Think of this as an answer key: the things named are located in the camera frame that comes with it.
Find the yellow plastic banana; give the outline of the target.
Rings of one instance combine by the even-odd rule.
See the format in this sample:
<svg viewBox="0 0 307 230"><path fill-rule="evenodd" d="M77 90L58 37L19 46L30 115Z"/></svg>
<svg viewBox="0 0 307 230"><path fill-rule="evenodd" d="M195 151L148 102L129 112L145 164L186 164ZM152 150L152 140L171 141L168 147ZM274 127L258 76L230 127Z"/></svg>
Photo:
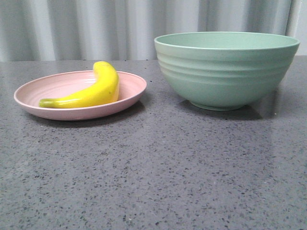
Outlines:
<svg viewBox="0 0 307 230"><path fill-rule="evenodd" d="M96 82L81 91L66 97L41 99L39 107L43 108L81 108L116 102L119 97L119 76L108 62L98 61L93 65Z"/></svg>

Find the green ridged bowl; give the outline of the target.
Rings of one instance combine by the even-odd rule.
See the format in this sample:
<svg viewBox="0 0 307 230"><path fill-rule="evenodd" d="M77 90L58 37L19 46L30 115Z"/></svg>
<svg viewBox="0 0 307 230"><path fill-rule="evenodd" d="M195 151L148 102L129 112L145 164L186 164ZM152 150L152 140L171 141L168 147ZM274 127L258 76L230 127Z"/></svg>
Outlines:
<svg viewBox="0 0 307 230"><path fill-rule="evenodd" d="M272 92L284 78L300 42L278 34L194 32L154 40L163 76L193 105L238 109Z"/></svg>

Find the pink ridged plate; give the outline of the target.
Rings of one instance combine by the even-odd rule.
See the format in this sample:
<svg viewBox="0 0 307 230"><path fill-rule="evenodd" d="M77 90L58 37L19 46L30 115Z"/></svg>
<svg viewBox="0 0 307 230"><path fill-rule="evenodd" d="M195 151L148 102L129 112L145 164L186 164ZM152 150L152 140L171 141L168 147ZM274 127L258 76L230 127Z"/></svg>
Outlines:
<svg viewBox="0 0 307 230"><path fill-rule="evenodd" d="M119 98L114 103L85 108L41 108L43 98L58 98L91 86L95 82L91 70L54 74L30 81L14 93L15 101L28 113L51 120L88 120L112 115L134 105L143 95L147 82L140 76L119 71Z"/></svg>

